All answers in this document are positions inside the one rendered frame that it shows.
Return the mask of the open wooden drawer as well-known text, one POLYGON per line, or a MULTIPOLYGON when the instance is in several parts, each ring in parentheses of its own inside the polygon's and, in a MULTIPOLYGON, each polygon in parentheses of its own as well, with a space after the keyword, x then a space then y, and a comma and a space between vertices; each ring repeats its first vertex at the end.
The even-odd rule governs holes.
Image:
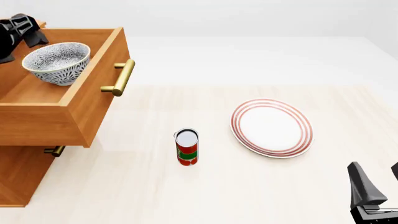
POLYGON ((90 62, 69 86, 43 82, 22 66, 34 51, 21 42, 0 65, 0 146, 90 147, 132 65, 124 29, 42 29, 51 44, 81 42, 90 62))

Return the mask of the white plate with red rings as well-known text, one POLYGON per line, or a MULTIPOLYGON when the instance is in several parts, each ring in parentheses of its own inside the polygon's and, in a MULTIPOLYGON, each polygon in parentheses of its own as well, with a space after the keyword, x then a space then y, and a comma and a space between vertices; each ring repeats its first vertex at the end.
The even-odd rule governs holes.
POLYGON ((241 103, 232 112, 229 126, 244 147, 271 158, 300 156, 315 139, 310 120, 300 110, 270 98, 241 103))

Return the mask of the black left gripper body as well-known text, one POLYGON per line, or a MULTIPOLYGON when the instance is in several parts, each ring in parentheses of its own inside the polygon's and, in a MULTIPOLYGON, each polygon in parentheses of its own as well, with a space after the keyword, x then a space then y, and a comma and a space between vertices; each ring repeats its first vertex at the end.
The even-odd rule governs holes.
POLYGON ((19 41, 40 29, 36 20, 26 14, 16 14, 8 19, 0 19, 0 40, 19 41))

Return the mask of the red green food tin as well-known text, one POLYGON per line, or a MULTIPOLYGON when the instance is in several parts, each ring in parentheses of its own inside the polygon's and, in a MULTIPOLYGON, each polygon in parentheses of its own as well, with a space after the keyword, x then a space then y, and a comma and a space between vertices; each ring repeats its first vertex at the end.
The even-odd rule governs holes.
POLYGON ((198 162, 199 135, 192 128, 183 128, 174 134, 177 160, 183 166, 193 166, 198 162))

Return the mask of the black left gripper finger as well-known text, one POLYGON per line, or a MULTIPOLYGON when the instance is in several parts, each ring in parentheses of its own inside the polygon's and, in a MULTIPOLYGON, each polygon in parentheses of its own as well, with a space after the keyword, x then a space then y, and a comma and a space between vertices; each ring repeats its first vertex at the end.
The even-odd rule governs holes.
POLYGON ((0 35, 0 64, 14 61, 13 50, 19 45, 22 37, 0 35))
POLYGON ((32 31, 30 33, 24 34, 24 41, 29 48, 32 48, 37 45, 45 45, 48 44, 46 36, 41 33, 39 30, 32 31))

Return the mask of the wooden cabinet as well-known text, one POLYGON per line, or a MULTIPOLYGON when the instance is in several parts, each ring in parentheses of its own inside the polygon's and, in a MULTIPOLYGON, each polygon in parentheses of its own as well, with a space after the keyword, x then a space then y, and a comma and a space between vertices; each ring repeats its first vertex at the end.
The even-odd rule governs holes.
POLYGON ((37 78, 26 80, 29 72, 21 62, 31 48, 24 39, 13 50, 14 61, 0 64, 0 207, 25 207, 48 171, 53 156, 42 151, 62 141, 68 128, 68 110, 58 103, 18 102, 36 93, 37 78))

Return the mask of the black white patterned bowl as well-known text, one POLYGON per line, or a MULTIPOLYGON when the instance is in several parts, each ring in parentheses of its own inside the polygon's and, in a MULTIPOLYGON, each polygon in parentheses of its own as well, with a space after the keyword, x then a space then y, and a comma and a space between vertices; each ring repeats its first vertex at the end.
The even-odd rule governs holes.
POLYGON ((22 59, 21 65, 39 80, 68 86, 90 62, 91 49, 79 42, 61 42, 39 48, 22 59))

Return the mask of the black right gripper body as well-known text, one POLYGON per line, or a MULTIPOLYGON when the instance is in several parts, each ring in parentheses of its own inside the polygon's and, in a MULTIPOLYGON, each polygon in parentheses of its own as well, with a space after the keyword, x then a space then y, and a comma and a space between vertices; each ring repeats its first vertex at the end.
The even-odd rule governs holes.
POLYGON ((351 216, 355 224, 398 224, 398 208, 352 208, 351 216))

